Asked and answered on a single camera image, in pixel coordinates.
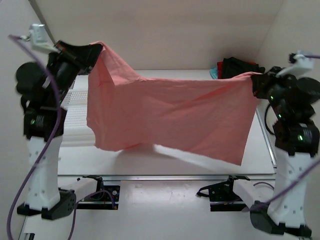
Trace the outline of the white plastic basket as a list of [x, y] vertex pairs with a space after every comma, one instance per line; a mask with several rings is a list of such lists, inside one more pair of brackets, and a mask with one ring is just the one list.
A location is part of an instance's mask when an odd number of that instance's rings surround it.
[[95, 144], [95, 134], [87, 126], [88, 86], [88, 76], [78, 75], [61, 104], [67, 110], [62, 147]]

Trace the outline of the red folded t shirt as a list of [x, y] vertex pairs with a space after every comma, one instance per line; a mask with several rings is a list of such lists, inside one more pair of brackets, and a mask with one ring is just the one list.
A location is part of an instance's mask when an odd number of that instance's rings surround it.
[[222, 73], [223, 73], [223, 62], [219, 61], [217, 63], [217, 77], [218, 77], [218, 79], [222, 78]]

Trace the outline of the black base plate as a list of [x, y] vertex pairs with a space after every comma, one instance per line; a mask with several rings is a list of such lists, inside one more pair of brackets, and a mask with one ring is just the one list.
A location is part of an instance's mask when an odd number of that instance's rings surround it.
[[101, 177], [86, 178], [95, 184], [93, 192], [85, 193], [77, 203], [77, 210], [117, 210], [119, 208], [119, 183], [104, 182]]
[[196, 196], [209, 198], [211, 212], [241, 212], [247, 206], [233, 191], [236, 180], [250, 179], [246, 176], [229, 175], [226, 181], [201, 187]]

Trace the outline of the black folded t shirt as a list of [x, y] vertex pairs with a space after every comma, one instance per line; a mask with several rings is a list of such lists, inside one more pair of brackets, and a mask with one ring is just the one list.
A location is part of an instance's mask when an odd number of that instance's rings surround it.
[[235, 57], [224, 58], [222, 62], [222, 79], [230, 79], [247, 72], [264, 73], [266, 69], [255, 62], [247, 62]]

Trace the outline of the pink t shirt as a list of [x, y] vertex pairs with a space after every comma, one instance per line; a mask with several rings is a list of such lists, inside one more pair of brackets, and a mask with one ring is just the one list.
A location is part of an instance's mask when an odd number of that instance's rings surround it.
[[101, 150], [160, 145], [241, 165], [257, 107], [251, 77], [148, 78], [104, 44], [88, 75], [87, 126]]

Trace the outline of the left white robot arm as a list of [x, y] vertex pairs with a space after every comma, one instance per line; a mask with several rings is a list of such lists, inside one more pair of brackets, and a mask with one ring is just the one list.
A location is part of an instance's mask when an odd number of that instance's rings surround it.
[[28, 194], [17, 207], [19, 215], [56, 220], [69, 216], [76, 208], [76, 191], [58, 186], [59, 151], [67, 116], [62, 102], [76, 77], [91, 72], [102, 49], [99, 43], [74, 46], [58, 41], [46, 66], [27, 62], [16, 70], [23, 134], [31, 163]]

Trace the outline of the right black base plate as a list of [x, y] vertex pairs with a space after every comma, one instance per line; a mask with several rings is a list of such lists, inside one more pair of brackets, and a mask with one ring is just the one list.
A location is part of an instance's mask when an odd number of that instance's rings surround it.
[[233, 191], [236, 180], [250, 179], [246, 176], [229, 175], [226, 181], [201, 187], [196, 196], [209, 198], [211, 212], [241, 212], [247, 206]]

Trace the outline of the teal folded t shirt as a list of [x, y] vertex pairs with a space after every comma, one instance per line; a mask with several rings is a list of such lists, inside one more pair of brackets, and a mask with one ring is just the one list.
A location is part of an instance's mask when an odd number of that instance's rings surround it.
[[211, 68], [209, 70], [209, 74], [212, 79], [214, 79], [214, 80], [219, 79], [219, 71], [218, 71], [217, 67]]

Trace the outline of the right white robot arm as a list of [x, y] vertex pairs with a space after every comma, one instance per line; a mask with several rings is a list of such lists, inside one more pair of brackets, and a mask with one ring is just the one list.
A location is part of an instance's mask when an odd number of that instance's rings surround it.
[[247, 205], [253, 227], [272, 235], [290, 234], [309, 238], [304, 203], [307, 175], [319, 164], [316, 158], [320, 131], [312, 120], [313, 104], [320, 98], [320, 84], [293, 67], [272, 67], [251, 77], [252, 93], [267, 100], [276, 122], [276, 174], [272, 198], [262, 199], [247, 180], [235, 180], [224, 187], [229, 200], [238, 197]]

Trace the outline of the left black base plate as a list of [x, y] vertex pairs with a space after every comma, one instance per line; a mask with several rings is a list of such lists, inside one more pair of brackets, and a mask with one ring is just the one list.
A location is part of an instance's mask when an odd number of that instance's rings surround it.
[[119, 183], [104, 182], [101, 177], [86, 178], [95, 184], [93, 192], [85, 193], [77, 203], [77, 210], [117, 210], [119, 208]]

